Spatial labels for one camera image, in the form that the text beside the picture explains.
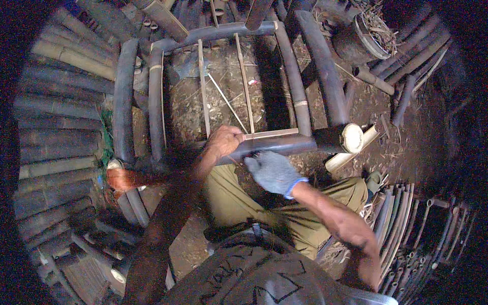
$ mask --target knitted work glove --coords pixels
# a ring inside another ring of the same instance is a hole
[[[290,193],[298,182],[308,182],[307,178],[297,173],[286,157],[272,151],[261,152],[256,158],[245,158],[244,163],[260,186],[268,192],[282,194],[287,199],[293,199]]]

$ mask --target khaki pants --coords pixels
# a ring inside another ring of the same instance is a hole
[[[319,219],[301,204],[271,211],[264,210],[239,186],[235,165],[216,166],[207,177],[210,211],[217,226],[231,226],[254,218],[275,226],[285,223],[293,236],[295,247],[314,260],[320,245],[330,233]],[[324,189],[322,193],[346,205],[355,213],[361,212],[367,200],[364,179],[348,178]]]

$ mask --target ground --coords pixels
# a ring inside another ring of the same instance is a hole
[[[295,127],[294,119],[289,119],[293,110],[288,86],[286,81],[281,81],[279,77],[284,79],[283,69],[271,60],[271,53],[267,51],[266,43],[273,44],[273,39],[241,39],[247,81],[256,81],[249,85],[256,132]],[[219,44],[220,49],[212,51],[208,49],[205,52],[205,57],[208,59],[207,70],[234,107],[244,127],[248,129],[249,120],[246,102],[241,94],[244,90],[236,46],[229,41],[220,41]],[[333,48],[330,49],[335,62],[350,72],[350,64],[340,60]],[[310,62],[310,57],[300,38],[294,43],[294,50],[300,69],[303,69]],[[174,58],[178,56],[184,57],[187,54],[174,53]],[[326,153],[290,156],[291,162],[300,174],[310,177],[310,181],[317,187],[341,178],[361,176],[363,171],[379,169],[389,175],[390,184],[415,182],[416,192],[421,192],[426,181],[435,179],[436,166],[442,161],[441,156],[444,155],[442,151],[443,108],[442,103],[436,98],[432,82],[428,81],[419,89],[417,98],[411,101],[407,108],[403,126],[397,129],[389,123],[390,97],[379,89],[354,79],[341,68],[338,68],[338,71],[344,82],[357,82],[350,112],[351,121],[363,128],[376,124],[380,136],[351,162],[333,174],[325,169],[325,161],[331,157]],[[311,105],[312,127],[314,129],[326,127],[326,115],[318,83],[313,83],[306,93]],[[211,130],[223,123],[240,127],[209,77],[206,77],[206,94]],[[199,78],[185,78],[177,85],[169,87],[165,101],[167,101],[165,114],[167,121],[173,126],[171,137],[176,146],[183,142],[205,140]],[[388,133],[380,120],[381,115],[386,121]],[[147,145],[147,136],[142,131],[141,133],[140,137],[135,136],[136,146]],[[144,149],[136,149],[136,151],[145,152]],[[257,199],[266,195],[265,191],[253,181],[245,167],[238,166],[237,174],[239,183],[251,197]],[[158,190],[148,188],[142,192],[144,203],[150,212],[163,194],[163,188]],[[184,277],[208,257],[206,240],[203,236],[205,228],[204,217],[199,210],[195,210],[171,246],[170,255],[178,279]],[[342,260],[342,256],[329,260],[322,266],[337,278],[342,270],[342,267],[337,264],[340,261],[345,261]]]

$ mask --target dark t-shirt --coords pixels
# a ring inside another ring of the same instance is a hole
[[[160,304],[386,304],[393,298],[341,285],[273,234],[225,240]]]

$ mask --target bare hand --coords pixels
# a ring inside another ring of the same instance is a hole
[[[222,125],[210,134],[206,150],[215,150],[220,157],[225,157],[234,152],[244,140],[245,135],[238,127]]]

